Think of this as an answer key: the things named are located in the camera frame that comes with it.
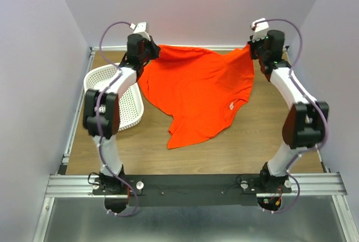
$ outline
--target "orange-red shirt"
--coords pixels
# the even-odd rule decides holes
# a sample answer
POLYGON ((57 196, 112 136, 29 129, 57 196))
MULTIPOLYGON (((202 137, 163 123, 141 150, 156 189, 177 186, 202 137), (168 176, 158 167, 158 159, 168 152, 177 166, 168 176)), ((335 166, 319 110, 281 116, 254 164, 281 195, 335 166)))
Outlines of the orange-red shirt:
POLYGON ((160 47, 160 57, 145 67, 139 85, 154 106, 173 117, 167 147, 204 142, 229 127, 253 86, 249 46, 225 55, 160 47))

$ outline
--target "wooden table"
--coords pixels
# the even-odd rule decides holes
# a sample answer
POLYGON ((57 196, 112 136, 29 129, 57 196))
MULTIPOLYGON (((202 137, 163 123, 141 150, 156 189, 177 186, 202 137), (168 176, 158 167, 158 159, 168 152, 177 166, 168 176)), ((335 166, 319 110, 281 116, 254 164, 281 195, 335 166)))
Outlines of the wooden table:
MULTIPOLYGON (((105 52, 119 62, 123 52, 105 52)), ((107 64, 97 52, 92 69, 107 64)), ((288 108, 278 90, 255 65, 255 81, 249 103, 237 113, 233 124, 204 143, 168 150, 172 117, 142 97, 145 112, 141 122, 117 134, 117 147, 127 174, 217 174, 258 173, 282 142, 282 126, 288 108)), ((99 157, 92 138, 82 127, 82 111, 68 162, 67 175, 99 171, 99 157)), ((294 173, 323 172, 316 152, 296 164, 294 173)))

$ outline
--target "wall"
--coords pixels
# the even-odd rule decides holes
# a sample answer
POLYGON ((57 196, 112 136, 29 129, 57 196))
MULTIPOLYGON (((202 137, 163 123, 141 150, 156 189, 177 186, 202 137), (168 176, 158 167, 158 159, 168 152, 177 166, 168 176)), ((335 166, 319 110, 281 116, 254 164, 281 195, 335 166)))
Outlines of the wall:
POLYGON ((32 241, 88 45, 65 0, 0 0, 0 8, 0 241, 32 241))
MULTIPOLYGON (((250 24, 259 18, 287 18, 300 26, 315 0, 66 0, 90 46, 120 20, 147 21, 157 43, 245 45, 250 24)), ((293 30, 283 24, 288 42, 293 30)), ((104 45, 125 45, 129 30, 109 32, 104 45)))
MULTIPOLYGON (((330 136, 321 155, 332 171, 340 171, 359 226, 357 4, 358 0, 316 1, 301 27, 304 46, 296 73, 313 95, 329 103, 330 136)), ((292 59, 297 46, 298 39, 290 50, 292 59)))

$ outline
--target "plastic basket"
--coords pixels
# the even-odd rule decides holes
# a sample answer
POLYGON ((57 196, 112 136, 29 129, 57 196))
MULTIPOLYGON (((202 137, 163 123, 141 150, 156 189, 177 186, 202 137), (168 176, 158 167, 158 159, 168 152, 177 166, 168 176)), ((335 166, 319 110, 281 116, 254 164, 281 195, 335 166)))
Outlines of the plastic basket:
MULTIPOLYGON (((84 78, 84 89, 102 90, 110 83, 110 79, 116 74, 116 67, 109 64, 91 70, 84 78)), ((119 128, 125 130, 138 124, 144 113, 144 103, 137 83, 132 85, 119 100, 119 128)))

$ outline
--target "gray floor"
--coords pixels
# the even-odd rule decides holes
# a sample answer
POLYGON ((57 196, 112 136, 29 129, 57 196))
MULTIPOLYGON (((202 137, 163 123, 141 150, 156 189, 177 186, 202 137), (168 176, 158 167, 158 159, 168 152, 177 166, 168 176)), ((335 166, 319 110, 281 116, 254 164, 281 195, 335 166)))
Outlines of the gray floor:
MULTIPOLYGON (((284 198, 284 205, 292 197, 284 198)), ((332 198, 301 197, 288 212, 258 207, 141 208, 130 218, 107 215, 101 198, 57 199, 46 241, 345 241, 332 198)))

